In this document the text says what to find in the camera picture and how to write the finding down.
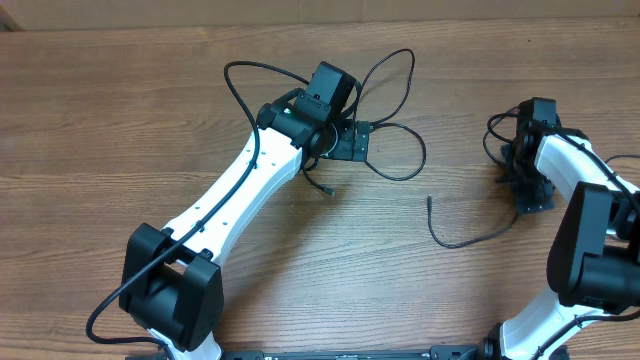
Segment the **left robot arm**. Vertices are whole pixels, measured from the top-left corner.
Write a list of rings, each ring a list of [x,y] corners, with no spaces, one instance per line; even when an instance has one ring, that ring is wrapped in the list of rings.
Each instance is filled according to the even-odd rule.
[[[162,229],[141,224],[127,243],[120,308],[167,359],[218,359],[222,269],[267,200],[311,158],[330,155],[357,109],[360,83],[321,62],[310,79],[250,115],[243,151],[215,183]]]

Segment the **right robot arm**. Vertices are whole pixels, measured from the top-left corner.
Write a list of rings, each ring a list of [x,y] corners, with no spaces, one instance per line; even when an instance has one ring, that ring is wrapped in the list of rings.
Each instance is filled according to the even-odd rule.
[[[478,355],[555,359],[584,327],[639,317],[639,189],[598,157],[583,132],[561,124],[554,100],[525,100],[510,115],[517,128],[502,153],[522,209],[543,209],[554,193],[567,208],[546,287],[499,324]]]

